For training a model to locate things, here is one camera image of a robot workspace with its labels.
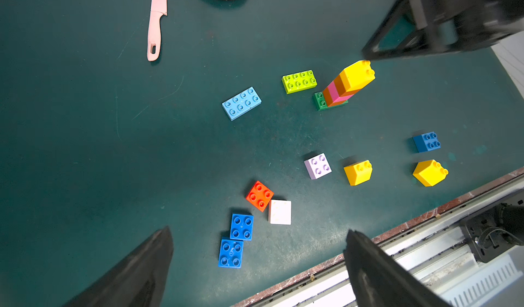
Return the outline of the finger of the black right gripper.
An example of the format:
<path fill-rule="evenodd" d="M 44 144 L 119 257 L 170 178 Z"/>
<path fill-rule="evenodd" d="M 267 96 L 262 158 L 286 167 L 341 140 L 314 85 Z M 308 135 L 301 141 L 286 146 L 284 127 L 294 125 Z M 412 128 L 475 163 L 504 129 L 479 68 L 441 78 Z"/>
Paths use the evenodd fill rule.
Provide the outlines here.
<path fill-rule="evenodd" d="M 367 60 L 390 59 L 398 57 L 416 57 L 426 55 L 434 48 L 434 23 L 431 8 L 426 3 L 430 0 L 396 0 L 382 24 L 362 49 Z M 415 30 L 393 49 L 379 47 L 390 30 L 403 15 L 410 13 L 415 22 Z"/>

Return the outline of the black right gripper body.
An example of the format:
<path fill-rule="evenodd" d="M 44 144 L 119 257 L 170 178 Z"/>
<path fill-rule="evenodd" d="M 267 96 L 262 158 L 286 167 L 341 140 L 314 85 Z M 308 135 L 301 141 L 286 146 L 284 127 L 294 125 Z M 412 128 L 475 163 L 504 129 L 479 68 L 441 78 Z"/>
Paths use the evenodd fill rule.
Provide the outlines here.
<path fill-rule="evenodd" d="M 409 47 L 451 53 L 492 46 L 523 31 L 523 0 L 409 0 Z"/>

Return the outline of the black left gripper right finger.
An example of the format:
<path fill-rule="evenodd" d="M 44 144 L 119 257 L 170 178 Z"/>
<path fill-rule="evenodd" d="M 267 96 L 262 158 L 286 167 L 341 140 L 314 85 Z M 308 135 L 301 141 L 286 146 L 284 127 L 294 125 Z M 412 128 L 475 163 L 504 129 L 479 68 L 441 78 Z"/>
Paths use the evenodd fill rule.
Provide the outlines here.
<path fill-rule="evenodd" d="M 359 306 L 447 306 L 365 234 L 350 230 L 343 251 Z"/>

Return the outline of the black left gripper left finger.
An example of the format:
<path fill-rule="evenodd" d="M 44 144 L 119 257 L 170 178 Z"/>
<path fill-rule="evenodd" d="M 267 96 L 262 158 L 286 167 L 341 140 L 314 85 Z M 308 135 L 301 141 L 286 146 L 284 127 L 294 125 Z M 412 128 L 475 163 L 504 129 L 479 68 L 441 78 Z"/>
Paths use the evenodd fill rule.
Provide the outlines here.
<path fill-rule="evenodd" d="M 159 306 L 172 257 L 173 238 L 165 226 L 65 305 Z"/>

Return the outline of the pink lego brick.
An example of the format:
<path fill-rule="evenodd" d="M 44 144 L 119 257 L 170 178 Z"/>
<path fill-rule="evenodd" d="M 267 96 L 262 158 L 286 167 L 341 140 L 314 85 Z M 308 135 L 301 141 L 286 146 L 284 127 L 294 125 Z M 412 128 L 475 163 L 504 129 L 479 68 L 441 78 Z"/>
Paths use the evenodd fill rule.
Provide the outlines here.
<path fill-rule="evenodd" d="M 329 94 L 329 97 L 330 99 L 327 100 L 329 101 L 329 105 L 341 105 L 343 103 L 345 103 L 349 98 L 351 98 L 353 95 L 349 95 L 349 96 L 340 96 L 338 91 L 337 91 L 337 87 L 335 85 L 335 82 L 332 81 L 329 86 L 327 86 L 327 90 L 328 90 L 328 94 Z"/>

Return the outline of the orange lego brick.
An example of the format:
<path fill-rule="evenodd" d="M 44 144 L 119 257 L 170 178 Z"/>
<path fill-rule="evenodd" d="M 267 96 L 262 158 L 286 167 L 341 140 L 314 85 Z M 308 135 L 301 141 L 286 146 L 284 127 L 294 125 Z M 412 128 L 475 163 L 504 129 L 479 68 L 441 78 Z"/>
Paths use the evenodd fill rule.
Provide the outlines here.
<path fill-rule="evenodd" d="M 349 96 L 356 94 L 362 88 L 361 86 L 352 87 L 349 81 L 343 75 L 338 75 L 334 79 L 334 82 L 340 96 Z"/>
<path fill-rule="evenodd" d="M 339 105 L 345 105 L 347 103 L 347 100 L 344 100 L 340 96 L 338 96 L 338 91 L 333 82 L 331 82 L 329 86 L 327 86 L 325 90 L 322 91 L 322 94 L 323 94 L 324 100 L 326 101 L 326 106 L 328 108 L 339 106 Z"/>

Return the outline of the dark green lego plate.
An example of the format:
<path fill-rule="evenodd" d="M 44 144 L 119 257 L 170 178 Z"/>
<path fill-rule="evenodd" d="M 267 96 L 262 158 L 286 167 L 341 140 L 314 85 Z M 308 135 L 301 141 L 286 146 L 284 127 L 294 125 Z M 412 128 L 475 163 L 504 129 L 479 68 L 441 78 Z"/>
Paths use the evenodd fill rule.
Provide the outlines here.
<path fill-rule="evenodd" d="M 338 106 L 335 106 L 335 107 L 328 108 L 326 106 L 326 101 L 324 100 L 322 92 L 314 93 L 314 95 L 313 95 L 313 102 L 315 103 L 315 106 L 316 106 L 318 111 L 324 111 L 324 110 L 327 110 L 327 109 L 333 109 L 335 107 L 338 107 Z"/>

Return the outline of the lime green lego plate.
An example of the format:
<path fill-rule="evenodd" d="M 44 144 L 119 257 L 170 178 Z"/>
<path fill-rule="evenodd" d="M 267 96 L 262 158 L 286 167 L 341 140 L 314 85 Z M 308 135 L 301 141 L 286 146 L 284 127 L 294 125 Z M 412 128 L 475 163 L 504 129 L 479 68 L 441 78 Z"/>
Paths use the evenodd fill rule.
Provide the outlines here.
<path fill-rule="evenodd" d="M 312 70 L 306 70 L 282 77 L 286 94 L 293 94 L 304 90 L 309 90 L 317 86 L 317 80 Z"/>

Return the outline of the purple lego brick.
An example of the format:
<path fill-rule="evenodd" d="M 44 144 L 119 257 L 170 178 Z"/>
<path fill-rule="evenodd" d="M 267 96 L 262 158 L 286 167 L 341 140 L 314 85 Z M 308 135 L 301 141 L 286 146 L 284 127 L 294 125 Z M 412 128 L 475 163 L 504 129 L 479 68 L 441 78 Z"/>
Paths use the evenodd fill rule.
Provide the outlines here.
<path fill-rule="evenodd" d="M 311 180 L 318 180 L 332 172 L 332 168 L 324 153 L 311 152 L 304 155 L 304 165 Z"/>

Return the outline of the red lego brick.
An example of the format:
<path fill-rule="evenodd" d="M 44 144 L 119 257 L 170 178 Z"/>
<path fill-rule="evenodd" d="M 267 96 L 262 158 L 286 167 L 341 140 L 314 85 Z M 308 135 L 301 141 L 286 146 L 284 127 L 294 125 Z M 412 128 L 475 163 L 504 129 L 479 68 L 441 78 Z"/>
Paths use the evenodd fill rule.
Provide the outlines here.
<path fill-rule="evenodd" d="M 256 181 L 246 196 L 246 200 L 255 206 L 259 211 L 264 212 L 274 193 L 260 181 Z"/>

